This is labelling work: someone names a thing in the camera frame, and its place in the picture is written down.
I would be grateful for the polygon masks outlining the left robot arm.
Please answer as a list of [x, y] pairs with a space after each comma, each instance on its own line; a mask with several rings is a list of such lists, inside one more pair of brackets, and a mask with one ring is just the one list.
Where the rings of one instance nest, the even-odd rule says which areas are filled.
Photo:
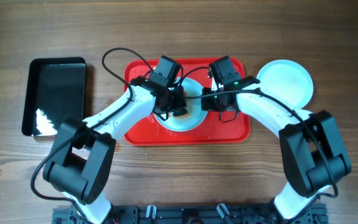
[[53, 223], [118, 223], [103, 189], [108, 181], [116, 143], [150, 114], [167, 115], [185, 107], [177, 82], [182, 66], [161, 56], [148, 76], [125, 82], [126, 91], [102, 112], [83, 121], [69, 119], [58, 130], [49, 155], [38, 166], [45, 181], [71, 203], [55, 209]]

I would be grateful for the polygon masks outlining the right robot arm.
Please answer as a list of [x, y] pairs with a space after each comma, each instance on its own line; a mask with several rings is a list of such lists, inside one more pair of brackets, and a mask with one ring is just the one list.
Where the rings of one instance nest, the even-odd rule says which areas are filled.
[[225, 56], [210, 63], [209, 77], [204, 110], [246, 114], [280, 141], [287, 182], [270, 203], [270, 223], [293, 223], [320, 197], [338, 196], [337, 182], [351, 173], [351, 161], [334, 116], [304, 109], [314, 92], [304, 67], [279, 59], [243, 78]]

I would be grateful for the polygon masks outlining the light blue plate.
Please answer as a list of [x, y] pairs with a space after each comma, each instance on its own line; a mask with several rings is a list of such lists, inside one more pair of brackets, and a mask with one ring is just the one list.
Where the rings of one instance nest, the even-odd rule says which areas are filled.
[[304, 67], [294, 61], [271, 61], [260, 69], [257, 79], [277, 98], [296, 108], [304, 108], [312, 99], [312, 78]]
[[[203, 92], [203, 86], [191, 78], [185, 78], [182, 85], [188, 96], [199, 96]], [[201, 109], [200, 98], [186, 100], [185, 109], [188, 112], [185, 116], [174, 117], [173, 112], [170, 112], [168, 114], [170, 117], [166, 121], [163, 121], [157, 115], [154, 115], [154, 118], [166, 129], [185, 132], [199, 126], [208, 114], [207, 111]]]

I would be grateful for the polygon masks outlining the green and orange sponge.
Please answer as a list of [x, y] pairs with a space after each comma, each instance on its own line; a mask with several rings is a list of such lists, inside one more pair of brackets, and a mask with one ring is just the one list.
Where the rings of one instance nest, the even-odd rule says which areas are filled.
[[186, 108], [180, 108], [179, 110], [173, 112], [174, 118], [182, 119], [186, 118], [187, 116], [189, 116], [189, 112]]

